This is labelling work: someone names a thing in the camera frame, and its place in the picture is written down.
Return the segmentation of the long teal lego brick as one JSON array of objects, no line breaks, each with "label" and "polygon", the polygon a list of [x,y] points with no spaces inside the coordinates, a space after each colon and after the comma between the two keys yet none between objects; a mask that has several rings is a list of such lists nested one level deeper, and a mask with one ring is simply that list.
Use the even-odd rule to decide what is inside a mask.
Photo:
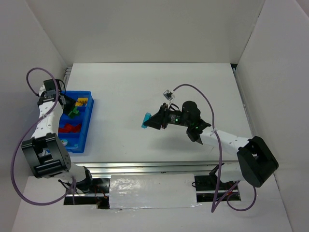
[{"label": "long teal lego brick", "polygon": [[145,114],[145,116],[144,116],[144,119],[143,119],[143,122],[142,122],[142,125],[141,125],[141,127],[143,128],[143,129],[145,129],[145,128],[147,128],[147,126],[145,126],[145,122],[147,121],[147,120],[149,120],[150,118],[151,118],[151,114],[150,113],[146,113]]}]

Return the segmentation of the long red lego brick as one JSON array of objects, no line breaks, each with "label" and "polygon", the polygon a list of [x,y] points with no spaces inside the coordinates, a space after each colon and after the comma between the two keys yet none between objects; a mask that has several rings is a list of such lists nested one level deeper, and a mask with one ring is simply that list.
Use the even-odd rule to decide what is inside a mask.
[{"label": "long red lego brick", "polygon": [[58,133],[70,133],[70,131],[65,128],[58,128]]}]

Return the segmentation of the red rounded lego brick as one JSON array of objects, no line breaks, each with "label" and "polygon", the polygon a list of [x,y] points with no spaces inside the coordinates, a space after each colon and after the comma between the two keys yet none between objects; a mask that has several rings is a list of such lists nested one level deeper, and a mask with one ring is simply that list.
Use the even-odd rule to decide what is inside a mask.
[{"label": "red rounded lego brick", "polygon": [[73,131],[74,130],[74,126],[72,124],[66,123],[63,127],[64,130],[66,131]]}]

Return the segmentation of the teal rounded lego brick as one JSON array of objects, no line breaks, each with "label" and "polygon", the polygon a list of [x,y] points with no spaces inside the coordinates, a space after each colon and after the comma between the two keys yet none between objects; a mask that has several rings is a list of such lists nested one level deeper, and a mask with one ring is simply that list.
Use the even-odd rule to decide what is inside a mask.
[{"label": "teal rounded lego brick", "polygon": [[66,146],[66,145],[68,144],[68,141],[67,141],[67,140],[61,140],[61,142],[62,142],[62,144],[63,144],[64,146]]}]

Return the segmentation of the long yellow lego brick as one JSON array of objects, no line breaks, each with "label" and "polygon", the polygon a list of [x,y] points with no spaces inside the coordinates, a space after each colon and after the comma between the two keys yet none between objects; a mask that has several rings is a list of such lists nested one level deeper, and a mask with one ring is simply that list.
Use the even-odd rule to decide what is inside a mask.
[{"label": "long yellow lego brick", "polygon": [[86,104],[88,102],[88,98],[78,98],[77,102],[82,103],[82,104]]}]

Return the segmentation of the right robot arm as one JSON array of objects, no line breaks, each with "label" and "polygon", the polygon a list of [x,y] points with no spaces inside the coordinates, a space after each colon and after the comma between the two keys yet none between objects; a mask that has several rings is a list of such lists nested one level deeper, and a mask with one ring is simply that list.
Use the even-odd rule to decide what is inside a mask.
[{"label": "right robot arm", "polygon": [[214,179],[219,178],[222,183],[247,181],[250,185],[259,188],[278,169],[279,163],[266,145],[258,136],[253,138],[239,137],[222,130],[205,131],[210,124],[200,117],[200,110],[193,101],[186,101],[181,110],[172,110],[164,103],[159,111],[144,117],[142,128],[165,129],[169,124],[186,127],[186,134],[192,142],[201,145],[220,147],[223,152],[236,156],[238,162],[216,166],[210,172]]}]

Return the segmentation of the red square lego brick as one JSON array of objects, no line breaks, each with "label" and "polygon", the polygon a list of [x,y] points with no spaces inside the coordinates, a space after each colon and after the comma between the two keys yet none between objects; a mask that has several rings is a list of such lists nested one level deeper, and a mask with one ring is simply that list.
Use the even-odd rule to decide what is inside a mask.
[{"label": "red square lego brick", "polygon": [[82,124],[80,123],[80,124],[76,125],[76,126],[72,129],[72,132],[73,132],[73,133],[80,133],[81,128],[82,128]]}]

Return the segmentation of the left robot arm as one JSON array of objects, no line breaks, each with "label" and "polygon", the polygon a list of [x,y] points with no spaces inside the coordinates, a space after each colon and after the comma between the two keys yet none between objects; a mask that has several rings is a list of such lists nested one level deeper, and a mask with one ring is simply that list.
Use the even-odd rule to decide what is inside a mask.
[{"label": "left robot arm", "polygon": [[90,171],[71,162],[70,155],[58,137],[60,118],[68,113],[75,101],[62,93],[61,80],[43,82],[39,90],[38,107],[42,120],[36,124],[29,140],[21,144],[22,151],[36,178],[59,178],[76,181],[77,192],[89,193],[93,185]]}]

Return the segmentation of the small green lego brick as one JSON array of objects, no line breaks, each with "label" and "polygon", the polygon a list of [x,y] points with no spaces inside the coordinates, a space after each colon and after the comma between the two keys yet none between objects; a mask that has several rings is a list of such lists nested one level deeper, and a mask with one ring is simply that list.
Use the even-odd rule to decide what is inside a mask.
[{"label": "small green lego brick", "polygon": [[68,117],[73,119],[77,116],[80,115],[80,111],[78,110],[78,107],[74,107],[69,113],[68,113]]}]

